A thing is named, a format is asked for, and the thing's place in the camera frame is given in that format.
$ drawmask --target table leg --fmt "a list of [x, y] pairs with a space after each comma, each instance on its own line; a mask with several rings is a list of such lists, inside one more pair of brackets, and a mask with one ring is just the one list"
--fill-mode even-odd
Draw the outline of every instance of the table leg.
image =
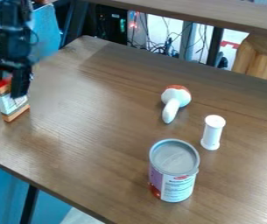
[[32, 216], [34, 214], [34, 208], [38, 196], [39, 196], [39, 189], [33, 185], [29, 185], [20, 224], [30, 224], [32, 222]]
[[209, 53], [207, 56], [207, 65], [211, 67], [217, 67], [216, 61], [218, 57], [218, 53], [221, 47], [222, 35], [223, 35], [223, 28], [215, 27], [213, 29], [211, 44], [209, 47]]

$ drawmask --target can lid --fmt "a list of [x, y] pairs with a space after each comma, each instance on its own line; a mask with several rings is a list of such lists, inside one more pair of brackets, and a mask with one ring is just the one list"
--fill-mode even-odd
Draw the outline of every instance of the can lid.
[[168, 175], [194, 175], [198, 172], [200, 156], [189, 143], [178, 139], [165, 139], [150, 150], [151, 164]]
[[208, 115], [205, 118], [205, 123], [212, 128], [219, 129], [226, 125], [226, 120], [219, 115]]

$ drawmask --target blue panel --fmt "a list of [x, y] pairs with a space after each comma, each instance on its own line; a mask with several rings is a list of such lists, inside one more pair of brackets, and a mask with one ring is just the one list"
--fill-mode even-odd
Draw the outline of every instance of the blue panel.
[[21, 215], [28, 185], [0, 170], [0, 224], [16, 224]]
[[59, 224], [70, 209], [71, 207], [67, 203], [45, 192], [39, 192], [39, 200], [32, 219], [32, 224]]
[[[28, 184], [0, 169], [0, 224], [19, 223]], [[71, 207], [40, 191], [32, 224], [59, 224]]]

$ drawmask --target wooden table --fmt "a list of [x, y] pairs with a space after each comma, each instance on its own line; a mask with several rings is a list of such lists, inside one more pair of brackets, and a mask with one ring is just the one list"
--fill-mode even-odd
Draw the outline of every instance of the wooden table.
[[267, 35], [267, 5], [242, 0], [88, 0], [127, 10]]
[[[169, 125], [160, 94], [193, 101]], [[40, 64], [32, 109], [0, 116], [0, 167], [105, 222], [267, 223], [267, 80], [81, 38]], [[203, 119], [227, 119], [221, 148], [200, 147]], [[190, 199], [166, 203], [147, 186], [148, 151], [174, 137], [200, 153]]]

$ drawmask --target red label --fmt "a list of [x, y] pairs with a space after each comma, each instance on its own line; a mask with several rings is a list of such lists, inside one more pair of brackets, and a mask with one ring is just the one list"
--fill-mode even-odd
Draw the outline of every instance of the red label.
[[176, 177], [176, 178], [174, 178], [174, 179], [186, 179], [186, 178], [188, 178], [188, 176]]

